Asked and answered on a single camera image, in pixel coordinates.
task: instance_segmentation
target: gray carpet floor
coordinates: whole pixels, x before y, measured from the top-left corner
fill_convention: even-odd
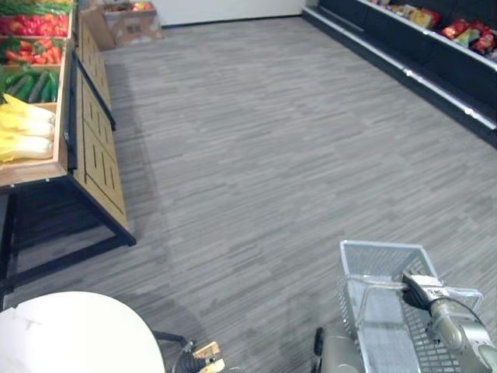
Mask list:
[[[495,149],[301,19],[166,34],[106,53],[138,244],[10,304],[96,291],[216,340],[229,371],[306,372],[338,318],[339,242],[411,242],[484,293],[497,336]]]

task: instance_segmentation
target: wooden crate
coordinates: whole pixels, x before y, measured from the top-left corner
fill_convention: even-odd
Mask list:
[[[49,37],[49,38],[56,38],[56,39],[72,39],[73,37],[73,29],[75,28],[75,17],[76,17],[76,10],[75,9],[72,9],[69,14],[68,14],[68,21],[69,21],[69,24],[68,24],[68,35],[66,37]],[[14,19],[15,17],[14,16],[0,16],[2,17],[3,19]],[[26,40],[37,40],[37,39],[42,39],[44,38],[45,36],[43,35],[36,35],[34,37],[28,37],[28,36],[20,36],[20,35],[2,35],[2,37],[22,37],[23,39],[26,39]]]
[[[67,173],[68,149],[64,139],[64,128],[62,128],[65,115],[64,92],[69,81],[70,56],[72,44],[68,43],[62,54],[61,65],[37,65],[33,66],[35,71],[59,70],[59,90],[56,103],[41,103],[38,106],[44,107],[55,113],[55,136],[54,155],[51,159],[44,160],[19,160],[0,164],[0,187],[28,183],[31,181],[51,179],[63,176]],[[17,66],[5,66],[7,72],[20,71]]]
[[[76,78],[78,168],[75,179],[127,229],[126,208],[110,122],[81,71]]]
[[[79,45],[76,50],[93,85],[99,91],[103,101],[110,108],[109,83],[107,80],[105,60],[100,53],[92,33],[86,26],[84,18],[79,16]]]

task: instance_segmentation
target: black metal stand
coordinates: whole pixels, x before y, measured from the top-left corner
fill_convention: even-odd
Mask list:
[[[105,225],[114,233],[114,236],[73,253],[61,256],[55,260],[17,273],[15,258],[18,250],[14,243],[14,235],[16,234],[16,205],[19,196],[17,193],[11,193],[9,195],[9,203],[5,216],[2,245],[0,246],[0,311],[5,307],[4,297],[7,294],[12,293],[14,289],[19,286],[32,283],[49,274],[66,269],[117,247],[125,245],[132,246],[136,244],[136,239],[112,215],[100,206],[100,204],[86,192],[81,185],[79,185],[72,175],[62,176],[58,179],[51,180],[50,182],[54,184],[54,188],[64,188],[69,192],[68,194],[71,197],[87,207],[102,225]],[[34,186],[36,186],[36,184],[31,183],[27,186],[23,186],[23,189]]]
[[[152,331],[156,340],[164,340],[168,342],[178,342],[182,348],[188,345],[188,341],[184,336],[177,336],[176,334],[155,332]]]
[[[63,123],[64,137],[68,145],[68,174],[51,180],[38,180],[32,183],[21,183],[18,185],[0,187],[0,194],[9,195],[9,206],[5,217],[4,229],[2,233],[2,245],[0,246],[0,311],[4,308],[4,297],[14,291],[16,287],[23,286],[34,282],[49,274],[63,270],[69,266],[73,266],[84,260],[93,258],[100,254],[106,253],[120,246],[132,246],[136,244],[136,239],[105,209],[102,205],[73,177],[72,171],[78,168],[77,158],[77,131],[75,129],[75,86],[76,86],[76,71],[78,67],[83,75],[87,78],[93,94],[102,105],[103,111],[106,114],[112,129],[115,130],[116,121],[109,108],[104,103],[98,90],[92,84],[86,71],[76,54],[71,55],[71,74],[70,74],[70,89],[65,92],[66,95],[66,110],[65,123]],[[36,267],[24,270],[17,273],[16,257],[18,250],[14,243],[14,235],[16,232],[16,219],[19,218],[16,213],[17,200],[19,194],[26,190],[38,187],[40,184],[50,183],[53,188],[61,188],[67,195],[81,205],[85,206],[92,215],[105,225],[114,236],[87,246],[83,249],[61,256],[50,262],[43,263]]]

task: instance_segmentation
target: vegetable display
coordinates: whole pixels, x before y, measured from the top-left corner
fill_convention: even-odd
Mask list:
[[[57,102],[58,72],[25,71],[7,76],[5,91],[28,103]]]
[[[54,154],[55,116],[4,95],[0,105],[0,162],[17,159],[48,159]]]
[[[0,40],[0,62],[3,64],[60,64],[62,40],[39,39],[36,41],[9,38]]]
[[[73,2],[68,1],[27,1],[27,0],[2,0],[0,2],[0,15],[2,16],[43,16],[45,14],[69,14],[75,7]]]
[[[56,16],[47,13],[43,16],[17,15],[0,18],[1,35],[24,37],[67,37],[69,18],[65,14]]]

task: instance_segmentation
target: cardboard box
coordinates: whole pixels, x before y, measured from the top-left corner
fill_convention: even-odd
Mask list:
[[[135,12],[104,12],[103,15],[118,47],[164,39],[155,8]]]
[[[81,12],[81,17],[85,21],[86,26],[92,33],[93,39],[99,46],[101,51],[108,51],[116,47],[114,38],[110,33],[107,21],[103,17],[103,8],[98,6],[90,9],[84,9]]]

